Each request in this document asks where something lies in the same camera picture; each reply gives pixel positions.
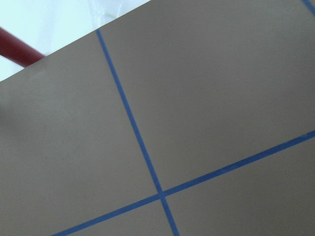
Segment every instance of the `grid line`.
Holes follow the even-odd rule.
[[[314,137],[315,137],[315,130],[312,131],[312,132],[309,132],[309,133],[307,133],[305,135],[299,136],[299,137],[297,137],[295,139],[292,139],[290,141],[287,141],[285,143],[279,144],[279,145],[277,145],[275,147],[272,147],[270,149],[267,149],[265,151],[262,151],[260,153],[257,153],[257,154],[255,154],[253,156],[247,157],[247,158],[245,158],[243,160],[237,161],[237,162],[235,162],[235,163],[233,163],[231,165],[225,166],[225,167],[223,167],[221,169],[218,169],[216,171],[210,172],[210,173],[205,174],[203,176],[200,176],[198,178],[192,179],[192,180],[190,180],[188,182],[185,182],[185,183],[182,183],[180,185],[177,185],[176,187],[173,187],[173,188],[170,188],[170,189],[164,191],[164,194],[166,196],[172,195],[174,193],[177,193],[177,192],[182,191],[184,189],[193,187],[193,186],[195,186],[197,184],[200,184],[200,183],[205,182],[207,180],[210,180],[212,178],[221,176],[221,175],[226,174],[226,173],[228,173],[230,171],[233,171],[233,170],[236,170],[236,169],[241,168],[243,166],[246,166],[246,165],[248,165],[248,164],[250,164],[252,162],[258,161],[258,160],[260,160],[262,158],[265,158],[265,157],[270,156],[272,154],[275,154],[277,152],[280,152],[280,151],[283,151],[285,149],[288,149],[288,148],[290,148],[292,146],[295,146],[297,144],[305,142],[305,141],[307,141],[309,139],[312,139]]]
[[[310,0],[301,0],[304,5],[310,10],[310,12],[315,16],[315,7],[310,2]]]
[[[112,75],[114,77],[114,80],[115,80],[118,92],[119,92],[119,94],[121,96],[121,99],[123,101],[123,104],[124,104],[125,110],[127,112],[128,118],[130,120],[130,124],[132,126],[133,132],[134,132],[134,134],[135,134],[135,136],[137,138],[137,141],[138,141],[138,144],[140,146],[141,152],[142,152],[143,157],[144,157],[144,159],[146,161],[146,164],[148,166],[150,175],[151,175],[152,180],[154,182],[154,185],[155,185],[155,187],[157,189],[157,193],[158,193],[158,196],[159,196],[159,198],[161,200],[161,203],[162,203],[163,209],[165,211],[168,223],[169,223],[169,225],[171,227],[173,235],[174,236],[180,236],[180,234],[178,232],[178,229],[177,229],[177,226],[175,224],[172,212],[171,212],[171,210],[170,210],[170,208],[168,206],[167,200],[166,200],[164,194],[162,194],[163,190],[161,188],[161,184],[160,184],[160,182],[158,180],[158,177],[157,177],[157,174],[156,174],[156,172],[154,170],[154,167],[153,167],[153,164],[151,162],[150,156],[149,156],[149,154],[147,152],[146,146],[145,146],[145,144],[143,142],[143,139],[141,137],[140,131],[139,131],[138,126],[137,126],[137,123],[136,123],[136,121],[135,121],[135,119],[133,117],[131,108],[129,106],[129,103],[128,103],[128,100],[126,98],[126,95],[125,95],[125,92],[123,90],[123,87],[122,87],[122,85],[120,83],[119,77],[118,77],[116,69],[114,67],[114,64],[113,64],[113,62],[111,60],[110,54],[109,54],[108,49],[107,49],[106,44],[105,44],[105,41],[104,41],[104,39],[102,37],[102,34],[101,34],[99,29],[96,30],[96,33],[97,33],[99,42],[101,44],[101,47],[103,49],[104,55],[106,57],[106,60],[108,62],[109,68],[110,68],[110,70],[112,72]]]
[[[102,215],[102,216],[99,216],[99,217],[94,218],[92,220],[89,220],[87,222],[84,222],[84,223],[82,223],[80,225],[74,226],[74,227],[72,227],[70,229],[64,230],[64,231],[62,231],[60,233],[54,234],[53,236],[70,235],[70,234],[75,233],[77,231],[83,230],[83,229],[88,228],[90,226],[96,225],[96,224],[98,224],[100,222],[103,222],[105,220],[108,220],[108,219],[114,218],[114,217],[116,217],[118,215],[124,214],[124,213],[126,213],[128,211],[131,211],[131,210],[137,209],[139,207],[142,207],[142,206],[144,206],[146,204],[155,202],[158,199],[159,199],[159,196],[157,194],[155,194],[155,195],[150,196],[148,198],[145,198],[145,199],[142,199],[142,200],[137,201],[135,203],[132,203],[132,204],[130,204],[128,206],[119,208],[119,209],[117,209],[115,211],[112,211],[112,212],[107,213],[105,215]]]

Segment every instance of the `blue painter's tape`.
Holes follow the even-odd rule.
[[[54,234],[52,236],[66,236],[66,235],[72,234],[74,232],[77,232],[79,230],[83,230],[83,229],[85,229],[87,227],[90,227],[92,225],[95,225],[95,224],[98,224],[98,223],[103,222],[105,220],[111,219],[111,218],[113,218],[115,216],[121,215],[121,214],[126,213],[128,211],[131,211],[131,210],[134,210],[136,208],[142,207],[142,206],[144,206],[146,204],[152,203],[152,202],[154,202],[156,200],[159,200],[158,194],[153,195],[153,196],[148,197],[148,198],[145,198],[143,200],[140,200],[140,201],[138,201],[136,203],[132,203],[132,204],[130,204],[128,206],[122,207],[122,208],[120,208],[118,210],[112,211],[112,212],[110,212],[108,214],[102,215],[102,216],[97,217],[97,218],[95,218],[93,220],[89,220],[89,221],[87,221],[85,223],[82,223],[80,225],[74,226],[74,227],[72,227],[70,229],[67,229],[67,230],[62,231],[62,232],[57,233],[57,234]]]
[[[163,206],[163,208],[164,208],[164,211],[165,211],[167,220],[168,220],[169,225],[170,225],[170,227],[171,227],[171,229],[172,229],[173,235],[174,235],[174,236],[180,236],[180,235],[179,235],[179,231],[178,231],[178,229],[177,229],[177,226],[176,226],[176,224],[175,224],[174,218],[173,218],[173,216],[172,216],[171,210],[170,210],[170,208],[169,208],[169,206],[168,206],[168,203],[167,203],[165,197],[161,197],[160,199],[161,199],[162,206]]]
[[[311,11],[311,13],[315,16],[315,7],[311,4],[310,0],[302,0],[302,2]]]
[[[171,194],[177,193],[177,192],[182,191],[182,190],[184,190],[186,188],[190,188],[190,187],[192,187],[194,185],[197,185],[197,184],[200,184],[200,183],[205,182],[207,180],[210,180],[212,178],[218,177],[220,175],[223,175],[225,173],[228,173],[230,171],[233,171],[235,169],[238,169],[240,167],[248,165],[248,164],[250,164],[250,163],[252,163],[254,161],[260,160],[260,159],[262,159],[264,157],[270,156],[272,154],[275,154],[275,153],[277,153],[279,151],[282,151],[282,150],[285,150],[287,148],[290,148],[290,147],[292,147],[294,145],[297,145],[299,143],[302,143],[302,142],[304,142],[306,140],[309,140],[309,139],[312,139],[314,137],[315,137],[315,130],[310,132],[310,133],[307,133],[305,135],[302,135],[300,137],[297,137],[295,139],[292,139],[292,140],[290,140],[288,142],[285,142],[283,144],[277,145],[277,146],[272,147],[272,148],[270,148],[268,150],[262,151],[262,152],[260,152],[258,154],[255,154],[253,156],[250,156],[248,158],[245,158],[243,160],[235,162],[235,163],[233,163],[231,165],[225,166],[225,167],[223,167],[223,168],[221,168],[219,170],[210,172],[210,173],[205,174],[205,175],[203,175],[201,177],[195,178],[195,179],[190,180],[190,181],[188,181],[186,183],[183,183],[183,184],[180,184],[180,185],[178,185],[176,187],[170,188],[170,189],[164,191],[164,194],[166,196],[169,196]]]
[[[129,117],[129,120],[130,120],[132,129],[133,129],[133,132],[134,132],[134,134],[135,134],[135,136],[136,136],[136,138],[137,138],[138,144],[139,144],[139,146],[140,146],[140,149],[141,149],[141,151],[142,151],[142,154],[143,154],[143,156],[144,156],[144,159],[145,159],[145,161],[146,161],[146,163],[147,163],[147,166],[148,166],[148,168],[149,168],[149,171],[150,171],[152,180],[153,180],[154,185],[155,185],[155,187],[156,187],[156,189],[157,189],[157,192],[160,193],[160,192],[162,192],[161,185],[160,185],[160,183],[159,183],[159,181],[158,181],[157,174],[156,174],[156,172],[155,172],[155,170],[154,170],[154,168],[153,168],[153,164],[152,164],[152,162],[151,162],[151,160],[150,160],[150,158],[149,158],[149,154],[148,154],[147,149],[146,149],[146,147],[145,147],[145,145],[144,145],[144,142],[143,142],[143,140],[142,140],[140,131],[139,131],[139,129],[138,129],[138,126],[137,126],[137,124],[136,124],[136,121],[135,121],[135,119],[134,119],[134,117],[133,117],[133,114],[132,114],[132,112],[131,112],[131,108],[130,108],[129,103],[128,103],[128,101],[127,101],[125,92],[124,92],[123,87],[122,87],[122,85],[121,85],[121,83],[120,83],[120,80],[119,80],[119,78],[118,78],[118,75],[117,75],[117,73],[116,73],[116,69],[115,69],[115,67],[114,67],[114,64],[113,64],[113,62],[112,62],[112,60],[111,60],[111,58],[110,58],[110,55],[109,55],[109,52],[108,52],[107,47],[106,47],[106,45],[105,45],[103,36],[102,36],[102,34],[101,34],[101,32],[100,32],[99,29],[96,30],[96,33],[97,33],[98,39],[99,39],[99,41],[100,41],[100,44],[101,44],[101,46],[102,46],[103,52],[104,52],[104,54],[105,54],[106,60],[107,60],[107,62],[108,62],[109,68],[110,68],[110,70],[111,70],[111,72],[112,72],[112,75],[113,75],[113,77],[114,77],[114,80],[115,80],[115,83],[116,83],[118,92],[119,92],[119,94],[120,94],[120,96],[121,96],[121,98],[122,98],[122,101],[123,101],[125,110],[126,110],[126,112],[127,112],[127,115],[128,115],[128,117]]]
[[[164,211],[165,211],[168,223],[169,223],[169,225],[170,225],[170,227],[172,229],[173,235],[174,236],[180,236],[179,232],[177,230],[174,218],[172,216],[171,210],[170,210],[170,208],[169,208],[169,206],[167,204],[165,196],[163,195],[163,190],[162,190],[162,187],[161,187],[161,185],[159,183],[158,176],[157,176],[157,174],[156,174],[156,172],[154,170],[153,164],[151,162],[151,159],[149,157],[147,149],[146,149],[146,147],[144,145],[144,142],[143,142],[143,139],[141,137],[140,131],[138,129],[137,123],[136,123],[136,121],[135,121],[135,119],[133,117],[131,108],[130,108],[129,103],[127,101],[127,98],[126,98],[125,92],[123,90],[123,87],[122,87],[122,85],[120,83],[120,80],[119,80],[119,77],[117,75],[116,69],[114,67],[114,64],[113,64],[111,58],[110,58],[110,55],[109,55],[108,49],[106,47],[105,41],[103,39],[103,36],[102,36],[102,34],[101,34],[99,29],[96,30],[96,33],[97,33],[98,39],[100,41],[100,44],[102,46],[103,52],[105,54],[106,60],[108,62],[109,68],[110,68],[110,70],[112,72],[112,75],[114,77],[114,80],[115,80],[118,92],[119,92],[119,94],[120,94],[120,96],[122,98],[122,101],[123,101],[125,110],[127,112],[127,115],[129,117],[129,120],[130,120],[132,129],[133,129],[133,132],[134,132],[134,134],[135,134],[135,136],[137,138],[137,141],[138,141],[138,144],[140,146],[141,152],[142,152],[143,157],[144,157],[144,159],[145,159],[145,161],[147,163],[147,166],[148,166],[149,172],[151,174],[152,180],[154,182],[154,185],[155,185],[155,187],[157,189],[157,192],[158,192],[159,198],[161,200],[161,203],[163,205],[163,208],[164,208]]]

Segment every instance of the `red pole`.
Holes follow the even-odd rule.
[[[0,27],[0,55],[27,67],[45,56]]]

